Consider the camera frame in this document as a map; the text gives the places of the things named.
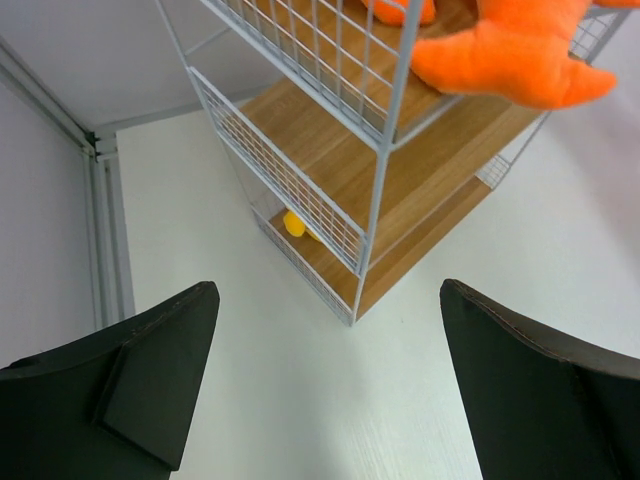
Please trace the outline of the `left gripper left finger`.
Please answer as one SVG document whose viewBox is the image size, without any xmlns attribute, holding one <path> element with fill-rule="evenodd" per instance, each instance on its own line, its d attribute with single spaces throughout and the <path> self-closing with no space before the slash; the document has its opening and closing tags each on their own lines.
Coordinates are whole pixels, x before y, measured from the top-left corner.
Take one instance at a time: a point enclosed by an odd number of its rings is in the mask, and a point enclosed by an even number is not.
<svg viewBox="0 0 640 480">
<path fill-rule="evenodd" d="M 219 313 L 212 281 L 1 370 L 4 479 L 167 479 Z"/>
</svg>

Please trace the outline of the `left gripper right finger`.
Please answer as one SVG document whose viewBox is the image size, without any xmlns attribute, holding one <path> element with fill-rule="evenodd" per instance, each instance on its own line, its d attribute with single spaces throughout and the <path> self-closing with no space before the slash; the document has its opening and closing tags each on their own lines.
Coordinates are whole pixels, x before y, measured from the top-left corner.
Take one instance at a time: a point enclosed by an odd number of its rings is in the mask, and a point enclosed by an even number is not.
<svg viewBox="0 0 640 480">
<path fill-rule="evenodd" d="M 445 280 L 439 298 L 483 478 L 638 478 L 638 359 L 458 280 Z"/>
</svg>

